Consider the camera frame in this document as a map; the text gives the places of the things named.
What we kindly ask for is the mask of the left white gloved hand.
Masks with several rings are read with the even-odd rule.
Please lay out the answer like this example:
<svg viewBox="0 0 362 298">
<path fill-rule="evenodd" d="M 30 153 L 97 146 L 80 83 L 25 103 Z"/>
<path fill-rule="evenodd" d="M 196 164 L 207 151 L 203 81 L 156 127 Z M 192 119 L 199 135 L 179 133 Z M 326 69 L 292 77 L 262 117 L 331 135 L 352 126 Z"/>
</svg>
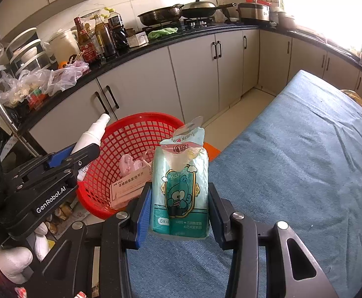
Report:
<svg viewBox="0 0 362 298">
<path fill-rule="evenodd" d="M 47 225 L 43 222 L 35 229 L 34 233 L 27 238 L 28 243 L 35 252 L 37 260 L 40 262 L 49 252 L 47 233 Z M 0 271 L 10 282 L 16 285 L 22 285 L 27 282 L 23 271 L 29 267 L 32 261 L 32 251 L 26 247 L 0 248 Z"/>
</svg>

